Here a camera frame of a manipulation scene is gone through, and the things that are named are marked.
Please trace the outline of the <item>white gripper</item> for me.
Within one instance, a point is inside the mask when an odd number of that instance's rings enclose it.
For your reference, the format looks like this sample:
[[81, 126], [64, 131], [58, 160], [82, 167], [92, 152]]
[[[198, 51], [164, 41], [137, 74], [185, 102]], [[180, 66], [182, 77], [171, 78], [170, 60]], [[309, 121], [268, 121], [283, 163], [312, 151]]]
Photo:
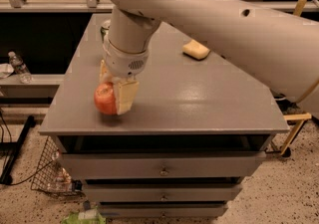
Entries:
[[100, 83], [114, 84], [117, 114], [128, 112], [139, 89], [138, 81], [132, 80], [141, 73], [149, 57], [149, 39], [105, 35], [103, 59], [100, 63]]

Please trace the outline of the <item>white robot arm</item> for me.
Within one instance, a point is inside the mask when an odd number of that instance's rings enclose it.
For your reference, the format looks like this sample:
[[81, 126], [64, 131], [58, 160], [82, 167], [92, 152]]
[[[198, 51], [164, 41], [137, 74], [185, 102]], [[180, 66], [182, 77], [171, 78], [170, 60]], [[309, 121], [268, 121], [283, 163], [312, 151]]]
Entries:
[[147, 54], [166, 22], [301, 109], [319, 116], [319, 23], [240, 0], [111, 0], [105, 60], [113, 76]]

